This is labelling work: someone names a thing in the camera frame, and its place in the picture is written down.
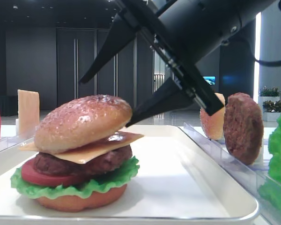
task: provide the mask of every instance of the top bun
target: top bun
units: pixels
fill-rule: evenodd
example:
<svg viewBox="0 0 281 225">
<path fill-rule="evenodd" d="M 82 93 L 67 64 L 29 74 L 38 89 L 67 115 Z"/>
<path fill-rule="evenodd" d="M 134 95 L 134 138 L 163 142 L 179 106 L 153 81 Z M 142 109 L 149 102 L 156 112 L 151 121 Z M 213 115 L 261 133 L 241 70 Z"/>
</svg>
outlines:
<svg viewBox="0 0 281 225">
<path fill-rule="evenodd" d="M 131 117 L 130 105 L 118 97 L 82 97 L 50 112 L 40 122 L 34 143 L 40 152 L 61 153 L 114 134 Z"/>
</svg>

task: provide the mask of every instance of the floor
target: floor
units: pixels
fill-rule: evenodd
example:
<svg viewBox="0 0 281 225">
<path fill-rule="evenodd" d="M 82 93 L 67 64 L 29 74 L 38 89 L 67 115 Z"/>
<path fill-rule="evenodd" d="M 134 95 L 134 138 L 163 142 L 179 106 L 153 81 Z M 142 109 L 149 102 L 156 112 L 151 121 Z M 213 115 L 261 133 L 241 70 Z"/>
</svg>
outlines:
<svg viewBox="0 0 281 225">
<path fill-rule="evenodd" d="M 49 113 L 49 111 L 41 112 L 41 120 Z M 2 125 L 15 125 L 15 119 L 17 116 L 11 117 L 2 117 Z M 175 111 L 175 112 L 166 112 L 153 118 L 149 118 L 139 122 L 138 124 L 142 125 L 173 125 L 173 126 L 183 126 L 184 123 L 188 123 L 193 127 L 199 127 L 200 124 L 200 113 L 199 111 Z M 276 122 L 264 122 L 266 128 L 277 127 Z"/>
</svg>

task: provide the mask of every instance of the bun half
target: bun half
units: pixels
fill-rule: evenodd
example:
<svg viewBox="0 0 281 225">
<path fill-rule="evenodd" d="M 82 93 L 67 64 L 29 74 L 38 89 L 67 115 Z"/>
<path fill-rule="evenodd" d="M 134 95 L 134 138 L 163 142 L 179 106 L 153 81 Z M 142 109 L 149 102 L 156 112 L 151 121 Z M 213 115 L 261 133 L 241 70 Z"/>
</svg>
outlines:
<svg viewBox="0 0 281 225">
<path fill-rule="evenodd" d="M 220 101 L 225 105 L 223 94 L 215 93 Z M 225 106 L 212 116 L 209 116 L 204 109 L 200 110 L 200 121 L 205 135 L 213 140 L 219 140 L 223 137 Z"/>
<path fill-rule="evenodd" d="M 56 199 L 40 197 L 37 201 L 49 209 L 63 212 L 79 212 L 84 209 L 96 209 L 118 200 L 125 192 L 127 184 L 110 189 L 106 193 L 93 192 L 89 198 L 82 199 L 74 195 L 61 196 Z"/>
<path fill-rule="evenodd" d="M 75 99 L 40 122 L 34 142 L 40 152 L 61 153 L 114 134 L 131 117 L 130 105 L 118 97 L 95 95 Z"/>
</svg>

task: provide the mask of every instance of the bottom bun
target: bottom bun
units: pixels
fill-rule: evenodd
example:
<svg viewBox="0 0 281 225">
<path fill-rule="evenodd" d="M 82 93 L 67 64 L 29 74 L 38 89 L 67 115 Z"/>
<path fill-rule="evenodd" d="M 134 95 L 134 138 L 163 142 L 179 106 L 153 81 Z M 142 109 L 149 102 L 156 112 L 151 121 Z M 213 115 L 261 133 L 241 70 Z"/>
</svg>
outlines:
<svg viewBox="0 0 281 225">
<path fill-rule="evenodd" d="M 46 197 L 37 198 L 37 201 L 49 209 L 63 212 L 79 212 L 84 209 L 96 209 L 118 200 L 125 192 L 127 184 L 110 189 L 106 193 L 93 192 L 88 198 L 80 198 L 75 195 L 65 195 L 56 199 Z"/>
</svg>

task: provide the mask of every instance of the lettuce leaf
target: lettuce leaf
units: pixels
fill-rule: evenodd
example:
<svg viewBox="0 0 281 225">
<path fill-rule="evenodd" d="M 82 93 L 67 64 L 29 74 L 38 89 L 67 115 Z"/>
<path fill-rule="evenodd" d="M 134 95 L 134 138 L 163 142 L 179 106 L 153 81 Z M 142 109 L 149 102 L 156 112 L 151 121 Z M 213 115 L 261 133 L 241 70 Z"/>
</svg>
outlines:
<svg viewBox="0 0 281 225">
<path fill-rule="evenodd" d="M 268 175 L 281 184 L 281 115 L 277 122 L 279 125 L 268 140 L 268 151 L 273 155 L 269 163 Z M 259 194 L 281 213 L 281 187 L 267 180 L 259 188 Z"/>
<path fill-rule="evenodd" d="M 15 188 L 18 193 L 27 196 L 31 199 L 40 197 L 47 197 L 55 199 L 63 195 L 76 195 L 80 198 L 88 198 L 93 191 L 99 193 L 106 193 L 111 188 L 118 188 L 128 183 L 132 177 L 138 173 L 139 165 L 138 159 L 133 157 L 124 162 L 120 168 L 113 172 L 106 173 L 94 180 L 90 180 L 79 186 L 63 187 L 43 187 L 24 181 L 21 177 L 21 168 L 17 168 L 15 173 L 11 176 L 11 188 Z"/>
</svg>

